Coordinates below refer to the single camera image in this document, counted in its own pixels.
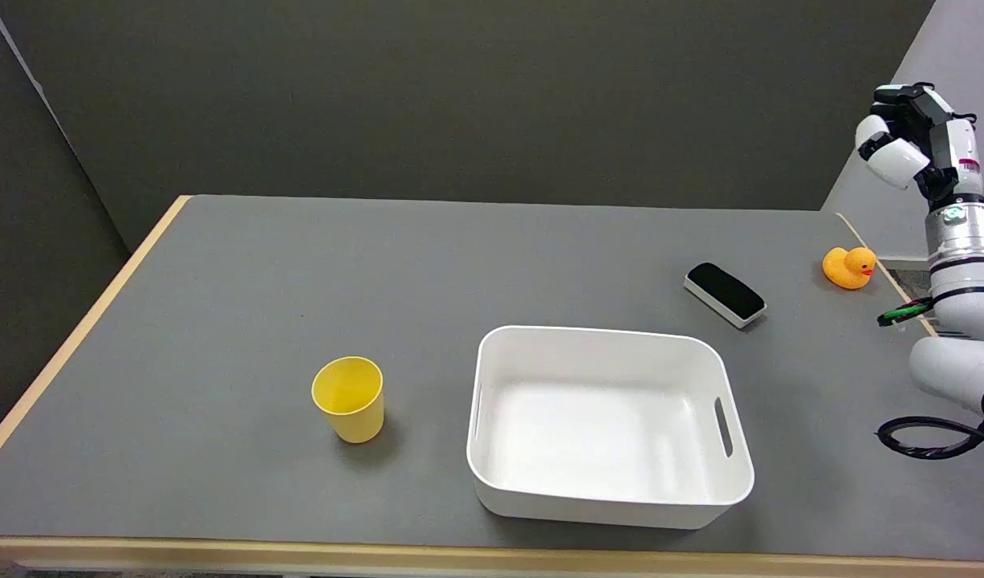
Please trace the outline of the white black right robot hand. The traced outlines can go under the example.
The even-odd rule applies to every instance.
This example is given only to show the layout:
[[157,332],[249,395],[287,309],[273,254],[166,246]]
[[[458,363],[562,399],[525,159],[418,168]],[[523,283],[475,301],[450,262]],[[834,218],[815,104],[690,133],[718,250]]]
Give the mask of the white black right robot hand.
[[976,114],[955,111],[932,82],[881,85],[873,99],[854,143],[874,175],[915,184],[932,210],[984,197]]

